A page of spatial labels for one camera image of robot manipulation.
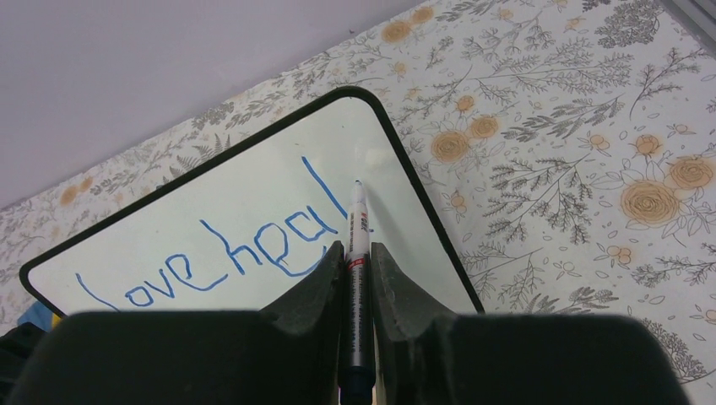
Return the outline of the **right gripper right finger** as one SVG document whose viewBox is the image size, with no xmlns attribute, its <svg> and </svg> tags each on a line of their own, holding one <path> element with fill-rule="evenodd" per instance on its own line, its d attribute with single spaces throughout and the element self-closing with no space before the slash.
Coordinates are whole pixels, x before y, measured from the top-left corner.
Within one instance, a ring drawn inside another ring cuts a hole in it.
<svg viewBox="0 0 716 405">
<path fill-rule="evenodd" d="M 372 246 L 381 404 L 686 404 L 639 321 L 597 315 L 465 315 Z"/>
</svg>

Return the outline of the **black framed whiteboard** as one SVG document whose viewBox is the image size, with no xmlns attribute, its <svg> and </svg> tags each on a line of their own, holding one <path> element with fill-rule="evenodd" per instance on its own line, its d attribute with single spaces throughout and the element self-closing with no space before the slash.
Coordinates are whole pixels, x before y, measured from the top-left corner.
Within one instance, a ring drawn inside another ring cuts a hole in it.
<svg viewBox="0 0 716 405">
<path fill-rule="evenodd" d="M 481 308 L 380 100 L 342 87 L 30 260 L 23 287 L 61 316 L 258 309 L 346 242 L 352 190 L 370 239 L 456 312 Z"/>
</svg>

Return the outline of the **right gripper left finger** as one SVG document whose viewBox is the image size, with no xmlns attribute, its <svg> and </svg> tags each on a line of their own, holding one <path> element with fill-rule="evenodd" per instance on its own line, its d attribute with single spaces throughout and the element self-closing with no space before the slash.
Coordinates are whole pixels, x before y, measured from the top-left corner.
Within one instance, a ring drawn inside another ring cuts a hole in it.
<svg viewBox="0 0 716 405">
<path fill-rule="evenodd" d="M 261 310 L 85 312 L 46 334 L 8 404 L 335 404 L 343 246 Z"/>
</svg>

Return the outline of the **white whiteboard marker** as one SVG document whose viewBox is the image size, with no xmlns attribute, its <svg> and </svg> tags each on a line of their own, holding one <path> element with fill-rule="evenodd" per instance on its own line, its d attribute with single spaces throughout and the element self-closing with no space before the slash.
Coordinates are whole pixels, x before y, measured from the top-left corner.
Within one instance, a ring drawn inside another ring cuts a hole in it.
<svg viewBox="0 0 716 405">
<path fill-rule="evenodd" d="M 371 404 L 376 381 L 370 293 L 370 226 L 366 193 L 354 183 L 348 211 L 346 287 L 339 346 L 339 402 Z"/>
</svg>

